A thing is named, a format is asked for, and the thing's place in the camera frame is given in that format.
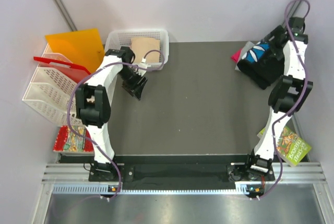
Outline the black t shirt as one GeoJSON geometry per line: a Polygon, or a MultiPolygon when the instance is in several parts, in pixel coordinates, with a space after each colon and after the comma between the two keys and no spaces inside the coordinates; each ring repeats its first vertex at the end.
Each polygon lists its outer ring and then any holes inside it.
{"type": "Polygon", "coordinates": [[[282,47],[260,41],[240,57],[236,66],[259,88],[265,90],[283,74],[284,55],[282,47]]]}

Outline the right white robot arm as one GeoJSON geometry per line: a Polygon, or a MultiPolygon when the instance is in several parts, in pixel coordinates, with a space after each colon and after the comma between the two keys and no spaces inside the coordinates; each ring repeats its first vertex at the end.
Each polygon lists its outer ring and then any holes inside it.
{"type": "Polygon", "coordinates": [[[305,66],[305,52],[308,35],[304,17],[291,17],[286,20],[283,75],[272,90],[268,105],[269,117],[260,141],[252,150],[244,166],[244,175],[255,180],[268,176],[274,156],[282,159],[278,151],[278,140],[285,125],[297,112],[313,88],[305,66]]]}

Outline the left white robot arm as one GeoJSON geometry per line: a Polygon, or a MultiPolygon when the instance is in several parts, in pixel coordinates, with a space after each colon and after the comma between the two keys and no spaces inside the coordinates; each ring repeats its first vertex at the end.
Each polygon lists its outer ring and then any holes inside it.
{"type": "Polygon", "coordinates": [[[88,130],[93,141],[94,161],[89,181],[111,182],[118,180],[118,167],[114,165],[115,152],[110,143],[108,121],[117,77],[132,97],[140,100],[147,82],[147,65],[132,67],[135,53],[126,46],[105,53],[97,73],[79,85],[75,92],[76,115],[88,130]]]}

